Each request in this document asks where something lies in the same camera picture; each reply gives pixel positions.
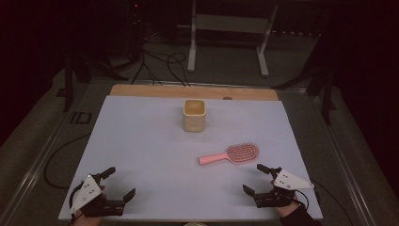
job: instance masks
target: brush handle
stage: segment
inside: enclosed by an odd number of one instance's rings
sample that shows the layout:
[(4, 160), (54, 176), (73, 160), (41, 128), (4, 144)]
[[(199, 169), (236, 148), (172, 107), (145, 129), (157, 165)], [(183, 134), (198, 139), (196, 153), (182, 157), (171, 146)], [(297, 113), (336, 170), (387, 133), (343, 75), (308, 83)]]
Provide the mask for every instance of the brush handle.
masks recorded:
[(229, 156), (227, 153), (217, 153), (217, 154), (211, 154), (211, 155), (206, 155), (206, 156), (202, 156), (199, 158), (199, 164), (205, 165), (205, 164), (210, 164), (222, 159), (229, 159)]

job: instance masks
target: metal stand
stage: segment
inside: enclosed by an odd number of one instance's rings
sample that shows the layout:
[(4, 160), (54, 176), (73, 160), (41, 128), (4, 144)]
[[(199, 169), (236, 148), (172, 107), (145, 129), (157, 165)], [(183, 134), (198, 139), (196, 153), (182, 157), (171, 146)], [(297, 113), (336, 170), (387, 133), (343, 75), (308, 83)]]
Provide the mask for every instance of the metal stand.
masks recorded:
[(218, 31), (235, 31), (263, 34), (263, 42), (257, 47), (256, 53), (258, 55), (259, 66), (261, 68), (261, 75), (263, 77), (269, 76), (267, 70), (266, 60), (264, 58), (264, 49), (269, 39), (273, 22), (277, 14), (279, 6), (273, 6), (272, 12), (268, 19), (247, 18), (247, 17), (230, 17), (230, 16), (215, 16), (197, 14), (196, 0), (193, 0), (193, 10), (191, 17), (191, 44), (190, 53), (188, 55), (187, 70), (193, 72), (196, 65), (197, 43), (196, 31), (203, 30), (218, 30)]

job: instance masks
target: pink hair brush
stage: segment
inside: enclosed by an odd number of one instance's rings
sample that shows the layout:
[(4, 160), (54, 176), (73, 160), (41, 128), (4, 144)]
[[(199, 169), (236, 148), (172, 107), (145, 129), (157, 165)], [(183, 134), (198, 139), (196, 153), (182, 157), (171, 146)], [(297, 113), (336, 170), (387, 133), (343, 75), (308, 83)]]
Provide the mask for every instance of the pink hair brush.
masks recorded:
[(254, 160), (259, 153), (258, 146), (253, 143), (231, 145), (226, 152), (202, 156), (199, 164), (210, 164), (222, 159), (228, 159), (233, 164), (243, 164)]

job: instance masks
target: brush bristles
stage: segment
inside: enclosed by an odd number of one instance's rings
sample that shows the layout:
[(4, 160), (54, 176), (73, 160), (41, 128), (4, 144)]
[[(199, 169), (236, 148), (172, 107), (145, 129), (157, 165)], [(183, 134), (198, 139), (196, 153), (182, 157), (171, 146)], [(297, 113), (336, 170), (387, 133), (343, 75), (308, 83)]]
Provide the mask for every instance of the brush bristles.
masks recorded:
[(258, 156), (259, 148), (253, 143), (232, 145), (227, 150), (232, 163), (241, 164), (250, 162)]

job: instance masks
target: white table surface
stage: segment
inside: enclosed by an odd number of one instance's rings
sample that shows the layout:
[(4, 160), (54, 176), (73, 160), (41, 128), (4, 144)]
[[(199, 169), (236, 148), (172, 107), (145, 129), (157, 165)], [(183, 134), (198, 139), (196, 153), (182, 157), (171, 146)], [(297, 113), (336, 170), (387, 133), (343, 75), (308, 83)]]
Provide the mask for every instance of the white table surface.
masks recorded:
[[(257, 193), (272, 189), (270, 174), (256, 169), (282, 167), (309, 179), (280, 101), (204, 99), (206, 126), (201, 133), (183, 130), (184, 98), (107, 96), (59, 214), (70, 219), (68, 199), (86, 176), (115, 167), (101, 185), (109, 200), (136, 195), (121, 217), (127, 221), (239, 221), (278, 218), (273, 208), (257, 208), (242, 185)], [(222, 160), (200, 166), (198, 157), (222, 153), (230, 145), (256, 143), (251, 163)], [(312, 189), (301, 189), (308, 212), (322, 218)], [(300, 201), (306, 203), (302, 195)]]

